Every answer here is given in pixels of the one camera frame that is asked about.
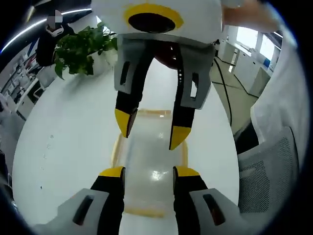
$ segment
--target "white robot body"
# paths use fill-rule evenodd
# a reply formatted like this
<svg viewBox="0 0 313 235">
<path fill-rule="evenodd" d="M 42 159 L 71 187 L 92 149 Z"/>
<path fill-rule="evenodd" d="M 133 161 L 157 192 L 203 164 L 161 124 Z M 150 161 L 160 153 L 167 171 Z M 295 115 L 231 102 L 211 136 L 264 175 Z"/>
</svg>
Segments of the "white robot body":
<svg viewBox="0 0 313 235">
<path fill-rule="evenodd" d="M 117 34 L 155 35 L 158 40 L 176 41 L 175 38 L 191 39 L 211 44 L 220 38 L 222 32 L 222 7 L 220 0 L 93 0 L 92 10 Z M 129 18 L 136 14 L 159 14 L 174 22 L 175 28 L 167 32 L 149 33 L 136 29 Z M 157 35 L 171 37 L 160 39 Z"/>
</svg>

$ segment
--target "black circular hole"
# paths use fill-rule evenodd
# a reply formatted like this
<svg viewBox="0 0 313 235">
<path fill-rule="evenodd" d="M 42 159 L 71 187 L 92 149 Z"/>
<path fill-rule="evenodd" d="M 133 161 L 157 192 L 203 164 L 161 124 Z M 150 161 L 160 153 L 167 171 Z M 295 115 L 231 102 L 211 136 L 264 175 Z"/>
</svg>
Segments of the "black circular hole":
<svg viewBox="0 0 313 235">
<path fill-rule="evenodd" d="M 133 15 L 128 19 L 128 22 L 135 29 L 147 33 L 166 33 L 175 28 L 175 23 L 172 20 L 154 13 Z"/>
</svg>

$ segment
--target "round table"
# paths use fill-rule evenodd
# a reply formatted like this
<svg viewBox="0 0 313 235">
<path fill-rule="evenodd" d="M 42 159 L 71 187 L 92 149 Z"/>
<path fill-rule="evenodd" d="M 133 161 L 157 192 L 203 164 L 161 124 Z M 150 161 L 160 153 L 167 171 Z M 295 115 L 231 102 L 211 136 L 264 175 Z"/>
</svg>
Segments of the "round table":
<svg viewBox="0 0 313 235">
<path fill-rule="evenodd" d="M 64 78 L 57 78 L 36 103 L 15 152 L 13 193 L 29 225 L 50 221 L 60 204 L 90 188 L 99 172 L 111 167 L 120 134 L 113 69 L 96 78 L 69 74 Z M 139 108 L 172 110 L 176 89 L 177 71 L 153 60 Z M 203 109 L 195 112 L 187 144 L 188 166 L 209 188 L 238 204 L 236 148 L 213 85 Z"/>
</svg>

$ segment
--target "transparent tray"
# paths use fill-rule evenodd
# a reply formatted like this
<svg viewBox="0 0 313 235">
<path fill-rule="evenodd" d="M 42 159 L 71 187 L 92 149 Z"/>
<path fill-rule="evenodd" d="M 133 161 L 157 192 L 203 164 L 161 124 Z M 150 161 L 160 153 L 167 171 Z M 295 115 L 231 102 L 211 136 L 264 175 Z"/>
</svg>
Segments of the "transparent tray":
<svg viewBox="0 0 313 235">
<path fill-rule="evenodd" d="M 128 139 L 120 135 L 112 154 L 112 167 L 124 166 L 125 213 L 164 217 L 173 213 L 173 166 L 188 166 L 184 141 L 169 150 L 171 111 L 139 110 Z"/>
</svg>

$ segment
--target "yellow ring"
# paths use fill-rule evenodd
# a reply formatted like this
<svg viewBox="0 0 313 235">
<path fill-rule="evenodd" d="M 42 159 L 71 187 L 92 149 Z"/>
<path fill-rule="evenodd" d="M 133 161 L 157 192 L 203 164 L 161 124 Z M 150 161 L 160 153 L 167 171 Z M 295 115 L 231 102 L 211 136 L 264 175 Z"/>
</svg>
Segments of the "yellow ring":
<svg viewBox="0 0 313 235">
<path fill-rule="evenodd" d="M 180 14 L 177 11 L 172 10 L 169 7 L 144 3 L 136 6 L 132 6 L 124 12 L 124 19 L 127 24 L 129 24 L 128 19 L 134 15 L 140 13 L 154 13 L 166 18 L 169 18 L 175 24 L 175 29 L 178 29 L 182 26 L 184 21 L 182 20 Z"/>
</svg>

